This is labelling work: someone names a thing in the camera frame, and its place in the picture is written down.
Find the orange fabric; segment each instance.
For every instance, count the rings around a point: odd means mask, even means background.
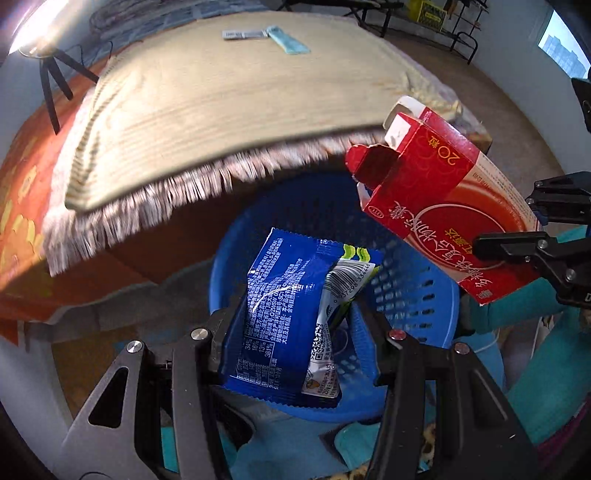
[[[105,60],[92,70],[99,73]],[[180,268],[211,257],[246,197],[224,196],[188,205],[169,222],[140,232],[125,243],[51,278],[41,226],[51,178],[74,117],[92,82],[69,81],[70,102],[54,93],[61,130],[55,135],[41,105],[22,125],[0,167],[0,335],[18,343],[17,320],[48,320],[66,305],[96,301],[120,288],[160,282]],[[162,251],[166,242],[174,242]]]

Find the silver bolt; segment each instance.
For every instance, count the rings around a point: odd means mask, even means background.
[[[205,328],[195,328],[191,332],[191,338],[193,340],[205,340],[209,336],[209,332]]]
[[[577,272],[575,272],[572,268],[567,268],[564,277],[566,278],[566,281],[575,281],[577,278]]]
[[[470,347],[463,342],[456,343],[453,346],[453,349],[456,353],[459,353],[460,355],[466,355],[467,353],[470,353]]]
[[[144,344],[139,340],[131,340],[125,347],[129,353],[139,352],[144,347]]]
[[[406,338],[406,332],[399,328],[393,328],[388,332],[388,336],[396,342],[401,342]]]

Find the blue snack wrapper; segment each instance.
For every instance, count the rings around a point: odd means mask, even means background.
[[[377,271],[378,251],[272,229],[248,272],[240,354],[223,386],[299,407],[336,407],[329,324]]]

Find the black chair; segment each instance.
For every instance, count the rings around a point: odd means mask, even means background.
[[[60,121],[57,117],[56,106],[53,103],[53,95],[51,94],[51,85],[49,83],[49,75],[56,81],[57,86],[64,93],[68,100],[74,98],[72,89],[66,82],[59,66],[57,65],[56,59],[62,63],[65,63],[70,68],[74,69],[81,75],[91,80],[94,83],[99,81],[97,75],[92,73],[81,63],[78,63],[66,52],[55,48],[52,45],[45,44],[42,47],[35,45],[28,45],[18,49],[19,53],[30,59],[39,60],[39,74],[41,76],[41,88],[43,88],[43,96],[45,97],[45,103],[47,107],[47,113],[49,113],[49,119],[53,126],[53,131],[56,135],[60,132]]]
[[[389,0],[284,0],[277,10],[283,10],[285,8],[288,12],[291,12],[293,11],[291,7],[295,4],[349,8],[350,12],[345,16],[348,17],[353,15],[357,19],[359,26],[366,30],[370,29],[369,25],[365,22],[368,11],[376,10],[382,12],[386,15],[379,35],[382,38],[388,31],[388,24],[390,23],[390,18],[392,18],[392,12],[404,6],[403,2],[391,2]]]

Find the laundry basket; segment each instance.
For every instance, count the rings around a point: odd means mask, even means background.
[[[209,286],[209,310],[228,305],[272,227],[335,240],[384,254],[380,273],[365,288],[370,306],[390,324],[428,345],[449,347],[456,329],[456,283],[359,208],[355,182],[345,173],[304,174],[284,181],[247,208],[220,243]],[[306,420],[347,423],[378,417],[385,387],[374,387],[359,365],[346,327],[333,341],[343,397],[336,408],[272,404]]]

